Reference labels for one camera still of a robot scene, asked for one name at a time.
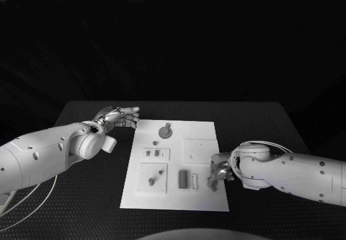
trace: table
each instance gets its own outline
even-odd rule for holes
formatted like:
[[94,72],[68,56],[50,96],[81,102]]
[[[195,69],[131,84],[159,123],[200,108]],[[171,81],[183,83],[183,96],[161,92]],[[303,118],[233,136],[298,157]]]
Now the table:
[[[245,141],[261,140],[310,154],[277,102],[71,101],[55,127],[91,120],[107,106],[140,106],[141,119],[215,122],[220,152],[232,151]],[[134,132],[124,127],[111,131],[117,139],[112,153],[99,151],[92,159],[72,165],[58,176],[45,205],[27,220],[0,232],[0,238],[135,240],[169,230],[218,228],[270,239],[344,239],[344,207],[284,194],[272,187],[245,189],[238,178],[225,182],[229,212],[120,209]],[[3,217],[1,228],[33,211],[52,184],[53,178]],[[32,189],[17,191],[9,208]]]

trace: robotic arm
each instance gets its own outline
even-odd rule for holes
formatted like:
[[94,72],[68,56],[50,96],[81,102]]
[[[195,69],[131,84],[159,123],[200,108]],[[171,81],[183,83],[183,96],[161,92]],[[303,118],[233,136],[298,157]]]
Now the robotic arm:
[[104,108],[92,121],[72,123],[17,137],[0,147],[0,194],[47,181],[102,149],[112,152],[114,127],[135,128],[138,107]]
[[346,163],[333,159],[288,152],[271,155],[264,144],[245,142],[229,153],[212,156],[208,186],[216,190],[220,179],[233,180],[259,190],[274,186],[301,198],[346,206]]

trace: black background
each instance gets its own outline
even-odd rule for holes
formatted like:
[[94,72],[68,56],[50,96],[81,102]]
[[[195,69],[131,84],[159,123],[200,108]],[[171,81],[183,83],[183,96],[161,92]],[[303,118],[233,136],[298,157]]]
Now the black background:
[[271,101],[311,154],[343,160],[346,28],[313,7],[1,0],[0,144],[72,100]]

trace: dark tabletop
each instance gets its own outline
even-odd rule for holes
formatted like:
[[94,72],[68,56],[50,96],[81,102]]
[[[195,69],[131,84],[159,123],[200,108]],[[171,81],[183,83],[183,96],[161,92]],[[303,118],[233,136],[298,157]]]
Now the dark tabletop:
[[[277,102],[71,101],[55,127],[92,120],[107,106],[138,106],[140,118],[147,120],[215,122],[220,153],[258,140],[310,154]],[[238,178],[225,182],[229,212],[120,209],[134,132],[124,127],[109,132],[117,139],[112,153],[99,151],[92,159],[72,165],[58,176],[45,205],[17,226],[0,232],[0,238],[135,240],[169,230],[216,228],[270,239],[346,239],[346,207],[310,201],[272,187],[245,189]],[[53,178],[0,219],[0,229],[35,210],[52,184]],[[9,208],[32,189],[17,191]]]

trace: white robotic arm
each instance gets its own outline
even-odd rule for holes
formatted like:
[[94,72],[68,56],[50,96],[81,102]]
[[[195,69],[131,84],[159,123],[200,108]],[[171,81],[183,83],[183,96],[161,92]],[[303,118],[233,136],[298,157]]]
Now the white robotic arm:
[[91,159],[102,149],[112,152],[117,140],[107,136],[114,127],[133,127],[138,107],[104,108],[92,121],[72,123],[17,137],[0,147],[0,194],[27,188]]
[[215,154],[210,167],[208,186],[213,190],[215,182],[233,180],[235,174],[246,189],[274,186],[287,194],[346,206],[346,163],[342,161],[291,152],[275,156],[265,145],[248,143],[232,153]]

